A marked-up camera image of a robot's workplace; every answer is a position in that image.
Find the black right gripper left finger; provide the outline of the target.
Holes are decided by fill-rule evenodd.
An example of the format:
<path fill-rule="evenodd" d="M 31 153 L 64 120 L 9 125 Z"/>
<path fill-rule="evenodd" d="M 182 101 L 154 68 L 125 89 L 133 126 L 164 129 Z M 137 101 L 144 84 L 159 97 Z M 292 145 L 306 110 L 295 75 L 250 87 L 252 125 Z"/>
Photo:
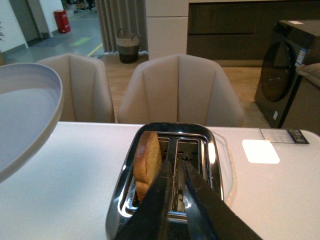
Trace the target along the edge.
<path fill-rule="evenodd" d="M 164 160 L 142 203 L 115 235 L 116 240 L 167 240 L 173 188 L 172 164 Z"/>

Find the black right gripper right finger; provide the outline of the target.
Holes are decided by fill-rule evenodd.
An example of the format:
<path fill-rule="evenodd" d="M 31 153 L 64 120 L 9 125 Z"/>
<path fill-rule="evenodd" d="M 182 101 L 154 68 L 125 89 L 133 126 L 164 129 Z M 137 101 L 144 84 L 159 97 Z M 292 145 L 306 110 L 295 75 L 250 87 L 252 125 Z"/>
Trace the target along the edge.
<path fill-rule="evenodd" d="M 210 188 L 192 166 L 184 163 L 184 206 L 192 240 L 260 240 Z"/>

